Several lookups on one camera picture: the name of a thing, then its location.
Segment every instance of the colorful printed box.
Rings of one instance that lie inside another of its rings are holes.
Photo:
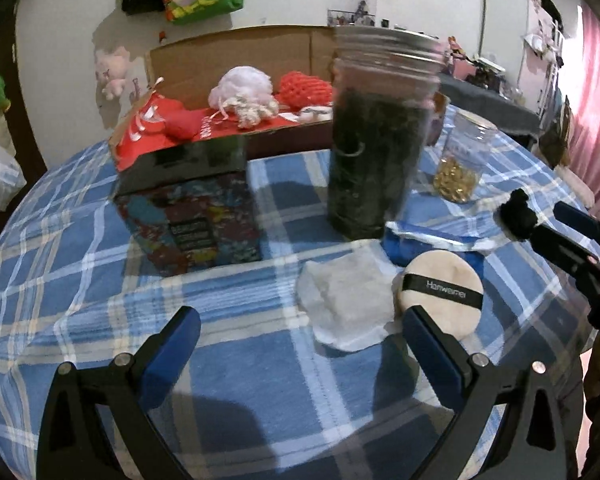
[[[261,259],[244,136],[141,155],[112,200],[163,276]]]

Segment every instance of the pink curtain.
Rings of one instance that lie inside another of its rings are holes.
[[[574,107],[574,129],[570,143],[571,170],[596,195],[591,211],[600,216],[600,22],[582,6],[584,48],[582,95]]]

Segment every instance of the table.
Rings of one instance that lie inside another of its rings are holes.
[[[560,386],[591,334],[586,302],[528,243],[506,243],[493,211],[524,187],[540,218],[557,226],[553,204],[576,199],[499,134],[477,199],[445,202],[431,186],[445,134],[421,159],[408,220],[502,245],[486,259],[482,319],[462,344],[494,362],[542,360]],[[408,478],[451,414],[404,341],[392,336],[341,354],[314,342],[296,306],[305,261],[336,258],[362,243],[345,242],[326,221],[328,160],[323,151],[252,161],[263,261],[166,279],[107,199],[116,173],[104,142],[42,178],[0,236],[0,453],[8,465],[23,479],[34,477],[59,363],[93,367],[135,352],[188,304],[200,312],[202,336],[151,416],[194,478]],[[500,417],[494,410],[466,475],[479,468]],[[132,474],[120,436],[107,428]]]

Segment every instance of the screw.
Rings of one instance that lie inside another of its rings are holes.
[[[474,362],[475,365],[478,365],[480,368],[484,368],[489,364],[489,358],[485,354],[474,354],[471,356],[471,361]]]
[[[546,366],[544,366],[543,362],[535,361],[531,367],[536,374],[544,374],[546,372]]]
[[[60,375],[67,375],[74,367],[72,366],[71,363],[62,363],[59,367],[58,367],[58,373]]]
[[[127,366],[131,362],[131,354],[126,352],[116,355],[113,362],[116,366]]]

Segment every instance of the small glass jar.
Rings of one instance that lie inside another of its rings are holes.
[[[446,200],[464,203],[480,183],[498,128],[466,110],[458,110],[454,124],[446,138],[433,187]]]

